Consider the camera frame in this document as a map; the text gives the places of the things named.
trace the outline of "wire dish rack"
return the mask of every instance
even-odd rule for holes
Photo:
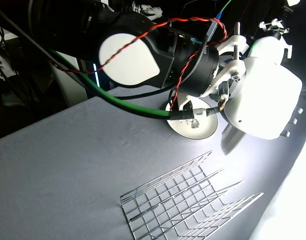
[[[215,190],[201,168],[212,152],[193,159],[120,197],[135,240],[205,240],[263,193],[226,204],[221,197],[243,181]]]

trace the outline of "green cable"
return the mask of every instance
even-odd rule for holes
[[[230,4],[232,0],[228,0],[228,2],[224,5],[224,7],[221,9],[221,12],[224,11],[224,9]]]
[[[50,51],[54,54],[56,54],[59,58],[61,58],[67,65],[70,65],[72,69],[77,70],[76,67],[74,67],[72,64],[70,64],[64,57],[62,57],[58,52],[51,50]],[[92,85],[92,87],[98,91],[101,95],[104,95],[105,97],[107,97],[108,99],[110,99],[111,101],[122,105],[126,108],[138,111],[138,112],[143,112],[143,113],[147,113],[147,114],[153,114],[153,115],[158,115],[158,116],[163,116],[163,117],[169,117],[170,116],[170,112],[169,111],[165,111],[165,110],[160,110],[160,109],[153,109],[153,108],[149,108],[149,107],[145,107],[145,106],[139,106],[139,105],[135,105],[133,103],[127,102],[127,101],[123,101],[120,100],[118,98],[116,98],[115,96],[107,93],[104,89],[102,89],[101,87],[98,87],[96,85],[96,83],[94,81],[92,81],[89,76],[85,73],[80,73],[80,76],[82,78],[84,78],[84,80],[86,80],[90,85]]]

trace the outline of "gray knob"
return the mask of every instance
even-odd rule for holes
[[[288,138],[291,135],[291,133],[287,130],[283,130],[283,132],[280,134],[282,137]]]
[[[303,108],[301,108],[301,107],[296,107],[295,109],[294,109],[294,112],[295,113],[297,113],[297,114],[302,114],[303,113]]]
[[[306,96],[306,86],[302,88],[301,95]]]
[[[291,118],[291,120],[288,123],[296,125],[298,123],[298,119],[293,117],[293,118]]]

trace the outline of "metal grid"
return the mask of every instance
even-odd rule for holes
[[[201,164],[211,152],[121,196],[135,240],[206,239],[260,198],[263,193],[230,204],[221,197],[243,181],[215,190]]]

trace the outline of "table surface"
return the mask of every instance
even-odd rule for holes
[[[133,102],[160,108],[167,95]],[[290,138],[247,135],[228,156],[220,147],[226,126],[221,116],[213,136],[191,140],[163,120],[124,112],[95,97],[30,125],[0,139],[0,240],[131,240],[120,196],[208,150],[213,153],[206,167],[224,167],[225,184],[245,180],[232,198],[264,192],[210,238],[246,240],[306,139],[306,102],[300,103],[304,113]]]

